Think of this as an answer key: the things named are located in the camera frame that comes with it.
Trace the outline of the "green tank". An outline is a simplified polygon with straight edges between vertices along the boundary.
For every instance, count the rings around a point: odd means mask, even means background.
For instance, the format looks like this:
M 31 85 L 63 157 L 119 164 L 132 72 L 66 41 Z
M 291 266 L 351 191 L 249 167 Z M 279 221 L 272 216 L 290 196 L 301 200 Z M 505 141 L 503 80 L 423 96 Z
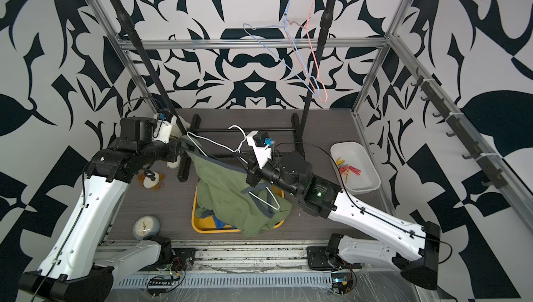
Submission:
M 193 222 L 210 219 L 209 228 L 200 224 L 196 230 L 213 233 L 218 220 L 220 227 L 234 228 L 251 238 L 274 230 L 290 216 L 292 204 L 276 194 L 276 188 L 267 183 L 251 187 L 243 168 L 217 160 L 187 136 L 181 142 L 198 176 Z

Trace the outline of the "blue tank top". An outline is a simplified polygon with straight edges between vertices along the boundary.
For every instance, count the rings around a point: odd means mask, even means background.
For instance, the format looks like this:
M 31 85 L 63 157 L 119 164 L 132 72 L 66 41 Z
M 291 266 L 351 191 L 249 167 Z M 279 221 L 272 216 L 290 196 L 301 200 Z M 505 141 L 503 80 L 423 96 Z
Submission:
M 213 216 L 212 218 L 213 218 L 213 221 L 214 221 L 214 224 L 215 224 L 215 228 L 217 230 L 225 229 L 225 227 L 227 226 L 226 223 L 224 223 L 221 220 L 219 220 L 216 216 Z

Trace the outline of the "pink wire hanger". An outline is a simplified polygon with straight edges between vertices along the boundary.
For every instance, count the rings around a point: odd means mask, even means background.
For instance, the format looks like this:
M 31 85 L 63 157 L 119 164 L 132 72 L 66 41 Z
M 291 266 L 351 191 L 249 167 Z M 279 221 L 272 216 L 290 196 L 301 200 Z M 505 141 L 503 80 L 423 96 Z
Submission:
M 290 20 L 288 18 L 288 14 L 289 14 L 289 10 L 290 10 L 290 2 L 291 2 L 291 0 L 287 1 L 287 6 L 285 7 L 285 10 L 283 12 L 283 31 L 287 35 L 287 38 L 289 38 L 291 48 L 292 48 L 293 52 L 296 53 L 299 65 L 301 66 L 302 71 L 304 73 L 305 79 L 303 80 L 303 83 L 305 85 L 310 85 L 311 93 L 315 97 L 319 98 L 319 100 L 322 103 L 327 103 L 328 102 L 328 98 L 329 98 L 328 91 L 326 89 L 326 85 L 324 84 L 324 82 L 320 78 L 320 68 L 319 68 L 319 65 L 318 65 L 318 58 L 317 58 L 317 55 L 315 53 L 315 47 L 314 47 L 314 45 L 313 45 L 313 43 L 311 41 L 310 29 L 309 29 L 310 21 L 312 19 L 312 16 L 313 16 L 314 10 L 315 10 L 316 0 L 312 0 L 311 7 L 310 7 L 310 10 L 309 10 L 309 13 L 308 13 L 307 20 L 305 21 L 305 24 L 298 24 L 297 22 L 292 21 L 292 20 Z M 301 57 L 301 55 L 299 53 L 299 50 L 298 50 L 298 48 L 297 48 L 297 46 L 295 44 L 295 41 L 294 41 L 293 37 L 291 36 L 291 34 L 289 33 L 289 31 L 287 29 L 289 25 L 296 25 L 297 27 L 305 30 L 306 38 L 308 40 L 308 45 L 309 45 L 309 49 L 310 49 L 310 54 L 312 56 L 313 66 L 316 67 L 316 75 L 312 75 L 312 70 L 310 70 L 304 64 L 304 60 L 303 60 L 303 58 Z

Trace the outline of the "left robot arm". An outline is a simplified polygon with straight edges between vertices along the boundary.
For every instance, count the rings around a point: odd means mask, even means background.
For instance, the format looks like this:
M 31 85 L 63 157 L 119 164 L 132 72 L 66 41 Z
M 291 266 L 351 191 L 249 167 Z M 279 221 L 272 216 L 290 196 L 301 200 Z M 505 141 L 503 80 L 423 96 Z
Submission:
M 46 301 L 105 301 L 113 286 L 145 267 L 169 264 L 170 239 L 144 231 L 140 241 L 106 260 L 94 261 L 97 247 L 134 177 L 157 161 L 176 163 L 179 135 L 187 129 L 167 109 L 153 117 L 127 117 L 120 135 L 84 168 L 73 213 L 36 271 L 22 274 L 19 289 Z

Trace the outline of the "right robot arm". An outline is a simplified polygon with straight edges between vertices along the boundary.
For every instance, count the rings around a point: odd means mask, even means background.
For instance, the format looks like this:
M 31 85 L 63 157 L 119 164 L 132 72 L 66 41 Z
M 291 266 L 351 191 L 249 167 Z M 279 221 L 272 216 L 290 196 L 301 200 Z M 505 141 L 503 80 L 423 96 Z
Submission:
M 328 255 L 339 263 L 386 263 L 410 283 L 436 290 L 441 228 L 433 222 L 416 224 L 389 215 L 360 201 L 327 179 L 317 176 L 298 152 L 284 155 L 278 164 L 253 158 L 246 182 L 255 187 L 273 185 L 297 198 L 304 211 L 355 228 L 378 241 L 363 250 L 355 241 L 334 234 Z

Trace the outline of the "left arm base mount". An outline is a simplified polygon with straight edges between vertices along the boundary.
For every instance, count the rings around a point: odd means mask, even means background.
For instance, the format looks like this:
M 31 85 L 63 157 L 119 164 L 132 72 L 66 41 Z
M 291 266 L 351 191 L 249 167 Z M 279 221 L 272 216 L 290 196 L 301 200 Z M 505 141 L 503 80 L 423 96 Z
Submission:
M 172 240 L 160 236 L 152 236 L 148 241 L 157 242 L 161 246 L 158 260 L 142 268 L 140 271 L 182 271 L 195 261 L 197 249 L 194 247 L 172 245 Z

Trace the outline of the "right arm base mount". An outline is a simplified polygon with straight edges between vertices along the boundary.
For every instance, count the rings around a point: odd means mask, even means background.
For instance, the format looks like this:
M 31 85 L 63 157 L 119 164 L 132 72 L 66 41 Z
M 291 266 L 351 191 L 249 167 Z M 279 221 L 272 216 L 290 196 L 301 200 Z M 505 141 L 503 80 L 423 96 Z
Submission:
M 343 237 L 342 234 L 334 233 L 327 246 L 308 246 L 306 248 L 308 267 L 314 271 L 361 269 L 361 263 L 347 263 L 340 258 L 340 241 Z

